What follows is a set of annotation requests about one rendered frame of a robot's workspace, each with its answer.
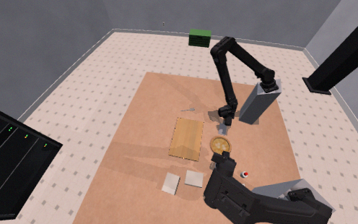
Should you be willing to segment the light wooden cutting board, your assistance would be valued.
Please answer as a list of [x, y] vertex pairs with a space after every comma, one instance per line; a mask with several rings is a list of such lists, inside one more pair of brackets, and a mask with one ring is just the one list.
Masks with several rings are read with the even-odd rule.
[[178, 118], [168, 155], [198, 162], [204, 123]]

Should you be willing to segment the round cheese pizza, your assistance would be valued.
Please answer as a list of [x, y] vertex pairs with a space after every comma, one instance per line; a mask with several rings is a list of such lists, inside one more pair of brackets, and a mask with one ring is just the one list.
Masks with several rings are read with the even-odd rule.
[[220, 155], [222, 155], [223, 150], [227, 152], [231, 152], [232, 149], [230, 141], [225, 137], [221, 137], [221, 136], [214, 137], [211, 140], [210, 146], [213, 152], [219, 153]]

